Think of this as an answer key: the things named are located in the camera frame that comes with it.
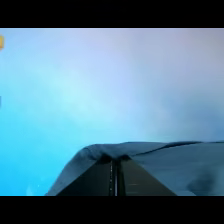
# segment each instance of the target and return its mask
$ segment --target dark cloth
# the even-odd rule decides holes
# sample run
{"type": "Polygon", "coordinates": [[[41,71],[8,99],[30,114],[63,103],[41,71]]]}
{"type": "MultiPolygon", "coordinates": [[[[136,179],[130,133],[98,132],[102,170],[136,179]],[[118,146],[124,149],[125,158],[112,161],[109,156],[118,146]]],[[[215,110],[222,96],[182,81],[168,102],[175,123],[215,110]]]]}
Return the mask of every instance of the dark cloth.
{"type": "Polygon", "coordinates": [[[224,195],[224,143],[127,142],[95,144],[65,166],[47,196],[57,195],[103,155],[127,155],[176,195],[224,195]]]}

